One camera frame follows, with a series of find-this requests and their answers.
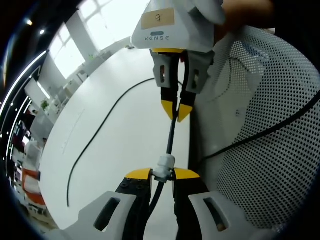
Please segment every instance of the black cable on table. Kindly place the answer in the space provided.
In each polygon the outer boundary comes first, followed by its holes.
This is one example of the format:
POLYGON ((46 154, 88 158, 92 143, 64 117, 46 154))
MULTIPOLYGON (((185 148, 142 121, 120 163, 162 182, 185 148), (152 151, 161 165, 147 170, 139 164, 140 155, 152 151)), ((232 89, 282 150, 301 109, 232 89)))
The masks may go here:
POLYGON ((111 115, 111 113, 113 112, 113 110, 115 109, 115 107, 117 106, 117 104, 120 102, 120 100, 128 93, 130 92, 132 89, 140 86, 141 84, 144 84, 146 82, 155 80, 154 78, 150 78, 147 80, 144 80, 132 87, 130 87, 127 91, 125 91, 124 94, 122 94, 122 96, 115 102, 115 104, 113 105, 113 107, 111 108, 111 110, 109 111, 108 115, 105 117, 105 119, 103 120, 102 124, 100 125, 100 127, 98 128, 98 130, 95 132, 95 134, 93 135, 93 137, 91 138, 91 140, 88 142, 88 144, 85 146, 85 148, 82 150, 81 154, 79 155, 79 157, 77 158, 77 160, 74 162, 71 172, 69 174, 69 179, 68 179, 68 184, 66 187, 66 205, 68 206, 68 208, 70 207, 70 202, 69 202, 69 190, 70 190, 70 181, 71 181, 71 177, 72 174, 75 170, 76 165, 78 164, 80 158, 82 157, 82 155, 85 153, 85 151, 88 149, 88 147, 90 146, 90 144, 93 142, 93 140, 95 139, 95 137, 98 135, 99 131, 101 130, 101 128, 104 126, 105 122, 107 121, 107 119, 109 118, 109 116, 111 115))

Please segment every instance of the ceiling light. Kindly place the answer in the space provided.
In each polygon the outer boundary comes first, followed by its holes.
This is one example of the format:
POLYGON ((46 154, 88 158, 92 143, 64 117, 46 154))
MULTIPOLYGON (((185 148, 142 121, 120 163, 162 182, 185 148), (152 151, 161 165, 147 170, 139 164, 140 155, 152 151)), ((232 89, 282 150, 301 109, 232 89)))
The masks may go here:
POLYGON ((26 24, 28 24, 29 26, 32 26, 34 23, 33 23, 30 19, 28 19, 28 20, 26 21, 26 24))
POLYGON ((15 130, 15 127, 16 127, 16 123, 18 121, 18 117, 22 111, 22 108, 25 107, 27 101, 28 101, 29 97, 27 96, 24 100, 24 102, 22 103, 21 107, 20 107, 20 110, 18 111, 18 113, 16 114, 16 117, 14 119, 14 122, 13 122, 13 125, 12 125, 12 128, 11 128, 11 132, 10 132, 10 136, 9 136, 9 140, 8 140, 8 145, 6 147, 6 156, 9 157, 9 147, 11 145, 11 139, 12 139, 12 136, 14 134, 14 130, 15 130))
POLYGON ((16 88, 17 84, 19 83, 19 81, 22 79, 22 77, 26 74, 26 72, 40 59, 42 58, 45 54, 47 53, 47 51, 42 52, 39 56, 37 56, 24 70, 23 72, 19 75, 19 77, 15 80, 14 84, 12 85, 12 87, 10 88, 8 94, 6 95, 3 104, 1 106, 0 109, 0 119, 2 116, 2 113, 4 112, 4 108, 6 106, 6 103, 10 97, 10 95, 12 94, 12 92, 14 91, 14 89, 16 88))

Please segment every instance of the white wall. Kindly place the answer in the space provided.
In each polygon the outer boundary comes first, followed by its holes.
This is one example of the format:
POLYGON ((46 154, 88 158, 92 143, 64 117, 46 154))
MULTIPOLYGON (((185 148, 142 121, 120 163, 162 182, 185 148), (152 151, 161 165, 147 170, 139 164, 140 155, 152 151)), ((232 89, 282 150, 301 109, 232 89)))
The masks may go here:
POLYGON ((41 108, 41 102, 47 100, 46 95, 42 92, 37 85, 34 78, 24 88, 25 93, 32 99, 32 102, 39 108, 41 108))
POLYGON ((58 89, 68 83, 50 54, 47 54, 42 66, 39 83, 51 97, 55 97, 59 92, 58 89))

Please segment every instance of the perforated mesh surface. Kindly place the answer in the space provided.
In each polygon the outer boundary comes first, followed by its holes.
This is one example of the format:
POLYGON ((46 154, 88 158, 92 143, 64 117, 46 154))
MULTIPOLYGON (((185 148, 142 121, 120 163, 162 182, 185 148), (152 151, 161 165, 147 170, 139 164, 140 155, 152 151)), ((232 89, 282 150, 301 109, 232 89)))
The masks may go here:
MULTIPOLYGON (((210 123, 202 111, 206 109, 222 119, 228 111, 243 114, 243 119, 215 122, 215 129, 224 131, 211 139, 204 134, 208 140, 204 146, 218 146, 219 139, 224 139, 224 144, 213 152, 211 148, 210 154, 282 122, 320 91, 319 73, 313 65, 285 41, 258 29, 247 27, 231 51, 222 48, 217 52, 215 64, 215 80, 209 81, 211 90, 202 97, 200 116, 210 123), (232 100, 232 91, 237 92, 237 100, 232 100), (239 106, 230 106, 232 101, 239 106)), ((317 103, 281 130, 227 151, 217 176, 217 190, 244 209, 254 226, 281 229, 308 194, 319 167, 319 149, 317 103)))

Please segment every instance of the window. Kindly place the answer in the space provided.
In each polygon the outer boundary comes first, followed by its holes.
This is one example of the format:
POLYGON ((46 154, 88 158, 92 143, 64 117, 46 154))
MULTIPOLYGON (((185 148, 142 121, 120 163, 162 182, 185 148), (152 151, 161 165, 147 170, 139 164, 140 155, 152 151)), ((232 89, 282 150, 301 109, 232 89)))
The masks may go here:
POLYGON ((106 23, 99 13, 90 18, 86 25, 96 43, 96 46, 100 50, 103 50, 115 43, 112 33, 107 29, 106 23))
POLYGON ((103 6, 103 5, 111 2, 112 0, 96 0, 96 1, 99 4, 99 6, 103 6))
POLYGON ((79 10, 84 17, 84 19, 87 19, 92 15, 96 10, 98 6, 94 0, 86 0, 80 7, 79 10))
POLYGON ((101 9, 116 41, 132 35, 148 3, 148 0, 113 0, 101 9))
POLYGON ((132 35, 149 2, 150 0, 87 0, 79 9, 92 39, 103 50, 132 35))
POLYGON ((53 39, 50 54, 55 65, 66 79, 85 62, 65 24, 53 39))

